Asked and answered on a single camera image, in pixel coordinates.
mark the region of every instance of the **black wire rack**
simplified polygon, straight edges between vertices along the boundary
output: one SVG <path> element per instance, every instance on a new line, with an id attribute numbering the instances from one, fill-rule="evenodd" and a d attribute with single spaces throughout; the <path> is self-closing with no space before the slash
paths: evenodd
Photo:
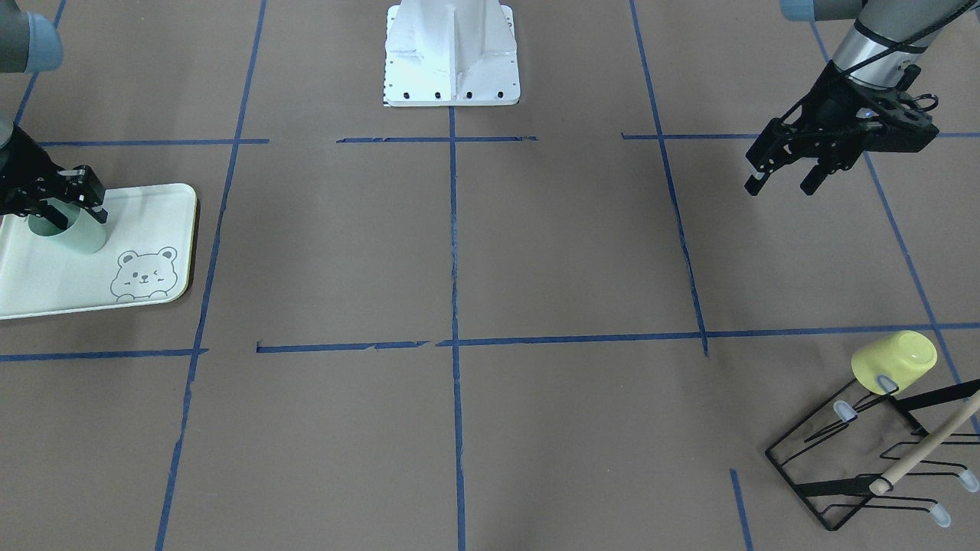
<path id="1" fill-rule="evenodd" d="M 766 448 L 765 457 L 786 480 L 786 483 L 790 485 L 809 511 L 828 530 L 839 529 L 861 509 L 925 512 L 939 526 L 949 526 L 952 521 L 949 513 L 935 499 L 895 495 L 878 496 L 872 493 L 869 486 L 877 479 L 884 479 L 881 473 L 861 473 L 855 476 L 829 479 L 821 479 L 818 476 L 817 479 L 798 481 L 796 478 L 808 477 L 806 469 L 803 469 L 802 474 L 791 474 L 791 471 L 795 466 L 819 451 L 820 446 L 851 428 L 856 423 L 858 414 L 867 412 L 880 404 L 886 404 L 887 410 L 889 410 L 887 415 L 897 416 L 895 421 L 904 425 L 909 430 L 910 436 L 914 438 L 903 439 L 883 452 L 875 454 L 877 459 L 886 462 L 898 460 L 900 459 L 899 456 L 895 455 L 897 449 L 902 446 L 914 445 L 929 433 L 912 414 L 913 411 L 963 400 L 978 390 L 980 390 L 980 378 L 901 399 L 896 399 L 892 393 L 884 395 L 866 393 L 854 401 L 852 405 L 843 398 L 864 391 L 863 386 L 856 379 L 852 379 Z M 980 434 L 957 432 L 944 441 L 942 445 L 980 445 Z M 823 454 L 818 461 L 825 464 L 827 459 L 828 456 Z M 956 476 L 967 490 L 977 491 L 980 488 L 976 476 L 966 465 L 942 461 L 922 461 L 919 465 L 929 466 L 933 470 L 919 471 L 908 475 Z M 831 466 L 829 470 L 836 468 L 836 466 Z M 845 471 L 846 468 L 847 466 L 840 466 L 840 469 Z"/>

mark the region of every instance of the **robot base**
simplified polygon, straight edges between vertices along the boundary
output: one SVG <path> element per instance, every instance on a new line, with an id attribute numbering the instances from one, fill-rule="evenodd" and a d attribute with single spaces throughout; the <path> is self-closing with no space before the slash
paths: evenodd
<path id="1" fill-rule="evenodd" d="M 88 255 L 35 235 L 27 219 L 4 217 L 0 320 L 160 304 L 183 294 L 194 248 L 194 189 L 184 183 L 107 189 L 104 206 L 109 237 Z"/>
<path id="2" fill-rule="evenodd" d="M 484 6 L 474 7 L 484 2 Z M 409 0 L 404 0 L 401 6 L 388 10 L 384 104 L 433 107 L 517 103 L 520 79 L 514 11 L 497 0 L 448 3 L 459 7 L 449 8 L 447 2 L 439 2 L 430 8 L 433 4 L 409 5 Z"/>

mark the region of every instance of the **cartoon bear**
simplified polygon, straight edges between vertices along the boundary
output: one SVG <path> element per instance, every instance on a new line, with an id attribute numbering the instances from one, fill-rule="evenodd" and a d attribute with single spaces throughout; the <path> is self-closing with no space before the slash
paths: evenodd
<path id="1" fill-rule="evenodd" d="M 111 285 L 116 302 L 167 296 L 177 285 L 177 272 L 173 267 L 176 257 L 177 250 L 173 247 L 164 247 L 156 254 L 122 253 L 120 270 Z"/>

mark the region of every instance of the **rubber tip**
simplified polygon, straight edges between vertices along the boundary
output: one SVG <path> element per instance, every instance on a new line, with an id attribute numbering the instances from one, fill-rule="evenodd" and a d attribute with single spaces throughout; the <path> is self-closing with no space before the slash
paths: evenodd
<path id="1" fill-rule="evenodd" d="M 980 490 L 980 480 L 977 480 L 977 475 L 973 473 L 970 469 L 967 469 L 959 474 L 959 483 L 966 488 L 966 491 L 970 493 L 976 493 Z"/>
<path id="2" fill-rule="evenodd" d="M 929 508 L 929 516 L 942 528 L 948 528 L 953 523 L 953 517 L 946 511 L 942 503 L 937 503 Z"/>
<path id="3" fill-rule="evenodd" d="M 851 404 L 845 402 L 844 400 L 834 402 L 834 413 L 836 413 L 837 417 L 841 418 L 841 421 L 844 423 L 850 423 L 858 418 L 858 412 L 851 407 Z"/>
<path id="4" fill-rule="evenodd" d="M 816 21 L 813 0 L 779 0 L 779 9 L 790 21 Z"/>
<path id="5" fill-rule="evenodd" d="M 891 377 L 887 375 L 879 375 L 875 378 L 878 386 L 885 391 L 885 394 L 891 394 L 899 389 L 899 384 L 894 382 Z"/>
<path id="6" fill-rule="evenodd" d="M 65 49 L 62 47 L 58 29 L 39 14 L 28 13 L 27 22 L 30 29 L 30 43 L 27 47 L 27 66 L 24 72 L 41 73 L 61 67 L 65 60 Z"/>

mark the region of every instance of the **black cable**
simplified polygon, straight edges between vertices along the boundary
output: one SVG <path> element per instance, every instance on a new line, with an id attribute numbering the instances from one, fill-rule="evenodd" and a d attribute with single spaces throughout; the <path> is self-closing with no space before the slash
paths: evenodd
<path id="1" fill-rule="evenodd" d="M 787 111 L 782 117 L 779 118 L 779 122 L 785 123 L 786 120 L 789 119 L 790 115 L 793 115 L 793 113 L 795 113 L 796 110 L 800 108 L 800 106 L 802 106 L 808 99 L 810 99 L 811 96 L 815 95 L 817 92 L 821 92 L 825 90 L 826 88 L 830 87 L 832 84 L 836 84 L 839 80 L 841 80 L 845 76 L 850 75 L 851 73 L 859 69 L 867 67 L 878 60 L 882 60 L 894 54 L 895 52 L 899 51 L 900 48 L 904 48 L 905 46 L 914 44 L 915 42 L 918 42 L 922 38 L 925 38 L 926 36 L 932 34 L 933 32 L 936 32 L 937 30 L 943 28 L 944 26 L 949 25 L 950 23 L 953 22 L 953 20 L 965 14 L 966 12 L 970 11 L 970 9 L 973 8 L 977 4 L 977 2 L 978 0 L 967 0 L 962 6 L 960 6 L 959 8 L 951 12 L 949 15 L 939 20 L 938 22 L 924 28 L 923 30 L 917 32 L 916 34 L 913 34 L 909 38 L 906 38 L 905 40 L 890 46 L 883 52 L 873 55 L 867 58 L 866 60 L 841 71 L 838 75 L 834 76 L 829 81 L 824 82 L 820 87 L 811 89 L 809 92 L 807 92 L 806 95 L 800 98 L 800 101 L 793 104 L 793 107 L 791 107 L 789 111 Z"/>

